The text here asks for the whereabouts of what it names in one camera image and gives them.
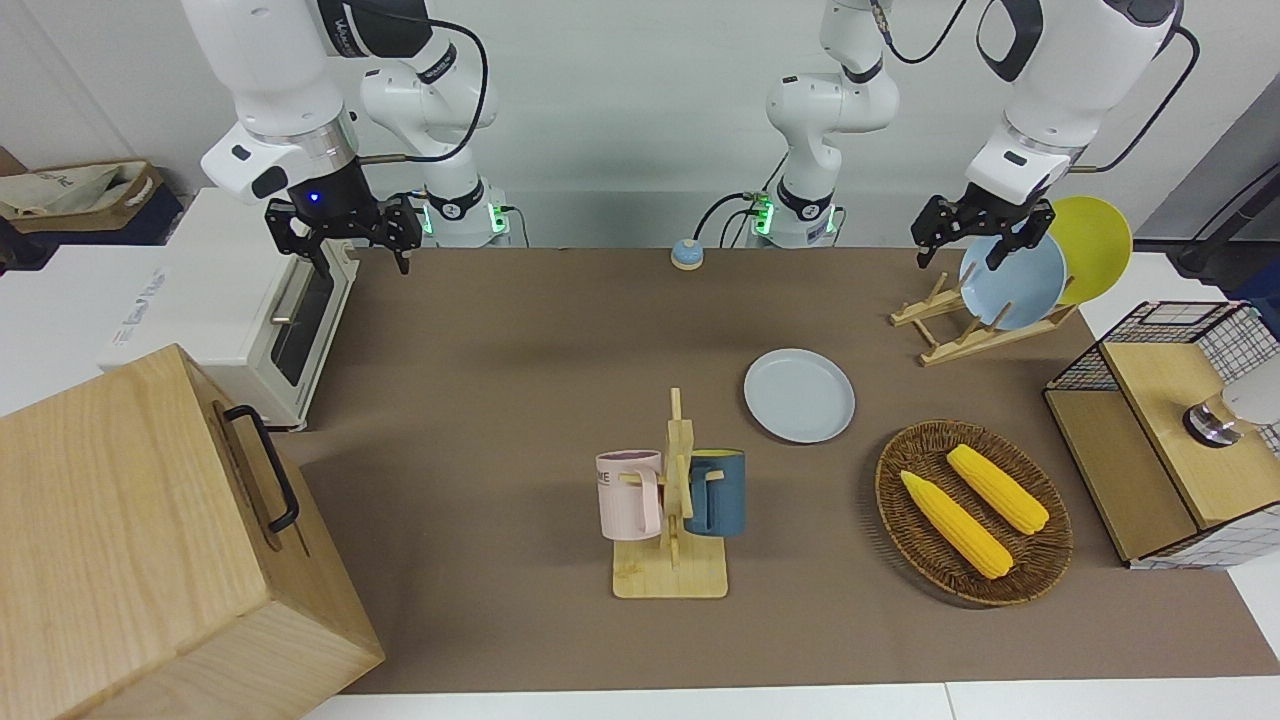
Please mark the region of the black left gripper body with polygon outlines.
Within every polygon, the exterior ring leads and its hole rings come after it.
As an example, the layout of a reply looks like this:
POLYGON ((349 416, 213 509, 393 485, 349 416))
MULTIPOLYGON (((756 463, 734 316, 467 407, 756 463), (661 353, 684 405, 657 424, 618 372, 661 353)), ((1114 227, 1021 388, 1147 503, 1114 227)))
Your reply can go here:
POLYGON ((937 249, 970 236, 996 236, 1006 249, 1033 249, 1055 219, 1056 210, 1041 190, 1025 202, 1010 202, 970 183, 960 199, 931 196, 911 223, 911 240, 918 247, 937 249))

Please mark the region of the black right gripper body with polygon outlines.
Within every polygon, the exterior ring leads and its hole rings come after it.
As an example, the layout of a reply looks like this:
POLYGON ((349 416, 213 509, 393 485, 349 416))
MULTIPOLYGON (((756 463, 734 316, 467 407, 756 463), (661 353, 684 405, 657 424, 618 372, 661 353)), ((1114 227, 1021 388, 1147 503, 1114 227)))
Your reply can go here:
POLYGON ((287 190, 268 202, 264 219, 276 249, 315 258, 325 240, 366 240, 403 254, 422 243, 422 223, 404 195, 374 196, 358 159, 287 190))

